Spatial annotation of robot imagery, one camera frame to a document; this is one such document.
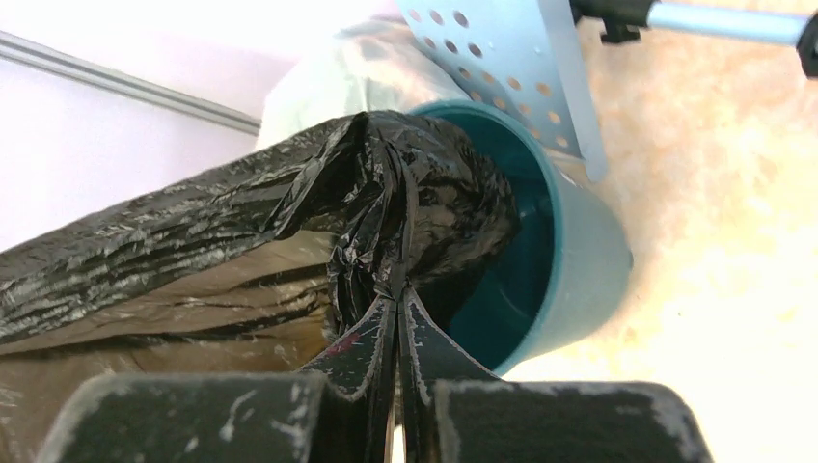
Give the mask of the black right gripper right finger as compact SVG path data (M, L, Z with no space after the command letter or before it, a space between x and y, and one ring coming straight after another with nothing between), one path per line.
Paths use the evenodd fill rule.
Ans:
M439 381L498 381L431 318L412 286L397 302L398 368L408 462L438 462L434 385Z

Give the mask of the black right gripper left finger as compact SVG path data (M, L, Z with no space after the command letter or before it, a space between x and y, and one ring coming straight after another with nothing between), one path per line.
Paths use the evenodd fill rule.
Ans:
M396 302L378 296L357 324L299 369L324 381L311 462L389 460L396 353Z

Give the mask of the black trash bag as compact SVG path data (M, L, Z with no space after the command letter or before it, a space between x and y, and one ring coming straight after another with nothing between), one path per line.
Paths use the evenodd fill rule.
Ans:
M1 458L31 462L86 380L302 367L410 284L448 325L520 229L452 123L319 123L1 255Z

